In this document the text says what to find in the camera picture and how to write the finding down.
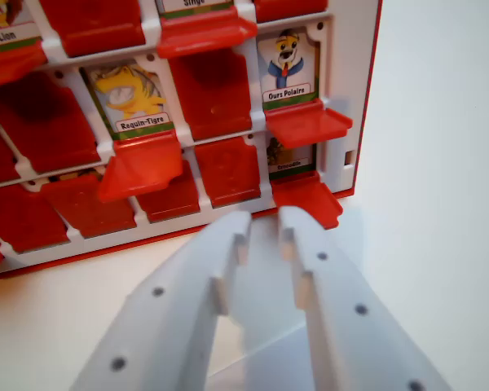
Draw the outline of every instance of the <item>white background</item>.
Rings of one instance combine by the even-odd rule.
[[[489,0],[385,0],[357,179],[330,236],[454,390],[489,391]],[[302,319],[275,221],[253,237],[211,371]],[[67,389],[124,296],[185,240],[0,281],[0,390]]]

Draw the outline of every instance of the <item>red base edge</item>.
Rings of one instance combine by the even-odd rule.
[[[349,190],[339,191],[337,193],[333,193],[336,198],[344,198],[347,196],[352,196],[354,194],[354,188],[352,187]],[[271,216],[272,214],[277,213],[277,208],[262,210],[260,212],[252,213],[253,218],[259,218],[264,216]],[[16,277],[18,275],[26,275],[27,273],[33,273],[35,271],[40,271],[43,269],[47,269],[54,266],[65,265],[67,263],[82,261],[87,258],[99,257],[100,255],[105,255],[109,253],[114,253],[116,251],[127,250],[128,248],[143,246],[144,244],[150,244],[154,242],[159,242],[160,240],[177,238],[178,236],[193,234],[194,232],[201,231],[205,228],[206,225],[203,226],[194,226],[192,228],[187,228],[185,230],[170,232],[169,234],[163,234],[158,236],[153,236],[152,238],[146,238],[141,240],[136,240],[135,242],[118,244],[117,246],[112,246],[109,248],[102,248],[100,250],[91,251],[90,253],[84,253],[79,255],[73,255],[72,257],[56,259],[54,261],[44,262],[39,265],[32,265],[27,267],[22,267],[21,269],[4,271],[0,273],[0,279],[10,279],[12,277]]]

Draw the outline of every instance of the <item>white plastic frame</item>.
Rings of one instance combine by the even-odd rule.
[[[156,53],[156,45],[161,36],[161,24],[154,0],[139,0],[142,12],[142,28],[146,38],[145,45],[72,58],[66,55],[59,36],[50,26],[40,2],[38,0],[25,0],[25,3],[41,31],[43,38],[42,48],[48,58],[47,64],[40,67],[39,70],[47,72],[52,80],[60,86],[67,86],[73,91],[96,137],[100,161],[48,173],[36,173],[31,167],[29,159],[20,154],[0,126],[0,135],[18,160],[15,168],[20,175],[20,179],[2,182],[0,187],[23,183],[28,190],[37,191],[39,184],[44,182],[46,177],[91,167],[100,169],[101,166],[105,166],[110,156],[114,154],[112,139],[82,80],[79,68],[134,58],[142,68],[156,73],[160,78],[163,93],[167,99],[169,115],[174,122],[178,140],[184,150],[183,159],[188,160],[196,181],[200,212],[150,223],[136,198],[130,197],[129,202],[134,209],[134,220],[137,225],[135,228],[84,239],[78,230],[71,227],[68,222],[65,222],[68,227],[68,243],[26,253],[16,253],[12,246],[0,239],[2,242],[0,251],[5,257],[0,265],[0,272],[88,253],[118,244],[126,244],[194,226],[202,226],[232,210],[245,210],[254,213],[275,207],[268,177],[266,119],[262,110],[258,51],[255,38],[249,39],[233,48],[235,53],[241,54],[246,58],[252,129],[194,141],[190,127],[183,116],[169,62],[166,59],[159,58]],[[256,22],[255,7],[251,0],[235,0],[235,5],[241,18]],[[354,120],[354,126],[350,129],[347,137],[320,143],[317,147],[317,169],[323,182],[326,182],[330,190],[334,192],[350,189],[354,183],[356,155],[363,120],[366,90],[368,88],[378,7],[379,0],[333,0],[329,2],[326,12],[302,15],[258,25],[259,35],[289,27],[306,26],[310,38],[320,42],[319,97],[327,108],[332,108]],[[322,29],[317,29],[319,22],[324,23]],[[148,58],[149,54],[152,55],[152,60]],[[64,77],[61,79],[57,78],[55,76],[56,71],[62,72]],[[213,208],[206,194],[193,148],[195,145],[234,137],[242,137],[248,145],[255,145],[257,148],[261,196],[239,204]],[[353,154],[353,164],[345,165],[347,152]],[[34,187],[27,184],[28,181],[32,180],[35,180],[37,184]]]

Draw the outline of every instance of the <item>cartoon character card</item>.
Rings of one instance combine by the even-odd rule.
[[[22,0],[0,0],[0,52],[40,39],[40,31]]]
[[[156,0],[160,15],[166,19],[224,10],[233,3],[232,0]]]
[[[306,28],[258,37],[259,75],[265,110],[319,97],[319,43]]]
[[[160,79],[134,60],[82,68],[81,75],[112,139],[174,128]]]
[[[272,134],[267,134],[267,146],[268,172],[271,181],[313,171],[316,167],[315,145],[286,149]]]

